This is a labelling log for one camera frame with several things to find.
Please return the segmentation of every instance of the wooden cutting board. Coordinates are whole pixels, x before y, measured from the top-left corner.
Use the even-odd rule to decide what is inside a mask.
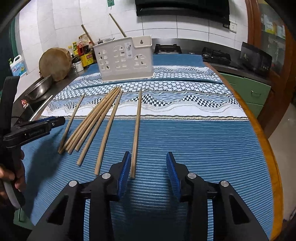
[[[52,75],[54,81],[66,77],[71,69],[71,55],[63,48],[50,48],[39,60],[39,70],[43,77]]]

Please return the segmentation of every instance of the power socket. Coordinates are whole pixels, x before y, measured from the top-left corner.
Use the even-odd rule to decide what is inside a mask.
[[[236,24],[236,23],[233,23],[233,22],[230,22],[229,30],[230,30],[231,32],[236,33],[236,32],[237,32],[237,24]]]

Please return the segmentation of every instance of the human hand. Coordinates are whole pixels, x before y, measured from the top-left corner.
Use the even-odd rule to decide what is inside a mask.
[[[15,188],[18,189],[20,192],[24,191],[26,188],[26,180],[25,180],[25,167],[22,160],[25,157],[24,152],[21,150],[21,159],[19,160],[20,168],[16,170],[14,174],[12,171],[6,169],[3,165],[0,165],[0,179],[6,181],[13,181],[15,180]],[[9,203],[8,196],[6,194],[5,188],[3,183],[0,182],[0,207],[6,207]]]

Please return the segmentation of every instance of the range hood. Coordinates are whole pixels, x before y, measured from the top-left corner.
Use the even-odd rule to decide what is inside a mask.
[[[135,0],[137,16],[182,15],[229,22],[228,0]]]

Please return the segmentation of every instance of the glass cabinet door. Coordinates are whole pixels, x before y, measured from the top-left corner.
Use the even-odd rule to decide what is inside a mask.
[[[272,56],[271,69],[280,74],[285,59],[285,25],[268,3],[258,0],[258,4],[262,23],[261,49]]]

